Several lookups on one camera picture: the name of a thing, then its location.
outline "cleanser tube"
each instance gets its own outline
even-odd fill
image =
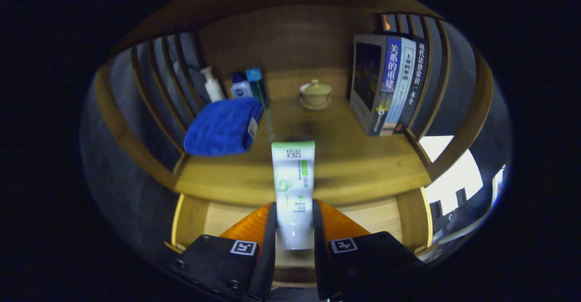
[[[276,225],[285,250],[313,248],[315,142],[272,143]]]

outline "saucer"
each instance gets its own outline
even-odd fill
[[[320,106],[317,106],[317,107],[312,107],[312,106],[309,106],[309,105],[305,104],[305,100],[303,99],[303,97],[300,97],[299,98],[299,103],[300,103],[301,106],[303,106],[303,108],[309,109],[309,110],[315,110],[315,111],[317,111],[317,110],[323,110],[323,109],[327,108],[328,106],[330,106],[330,104],[332,102],[333,102],[333,99],[331,97],[329,97],[327,99],[327,101],[326,101],[325,104],[320,105]]]

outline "green label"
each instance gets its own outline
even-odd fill
[[[303,169],[303,176],[307,176],[307,161],[306,160],[301,160],[300,161],[300,167]]]

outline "book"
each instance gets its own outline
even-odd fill
[[[394,133],[413,81],[417,43],[398,35],[355,35],[350,104],[369,136]]]
[[[415,58],[413,79],[400,118],[394,128],[394,133],[402,133],[407,128],[411,116],[414,114],[415,108],[418,105],[419,96],[422,93],[424,81],[426,80],[429,61],[429,44],[428,41],[424,39],[414,38],[414,40],[417,44],[417,54]]]

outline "screw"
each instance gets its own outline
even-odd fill
[[[238,281],[235,281],[234,279],[231,279],[228,281],[228,283],[226,283],[226,286],[233,290],[238,290],[240,288],[240,283]]]
[[[176,265],[178,267],[185,267],[185,262],[183,262],[183,260],[177,259],[176,260]]]

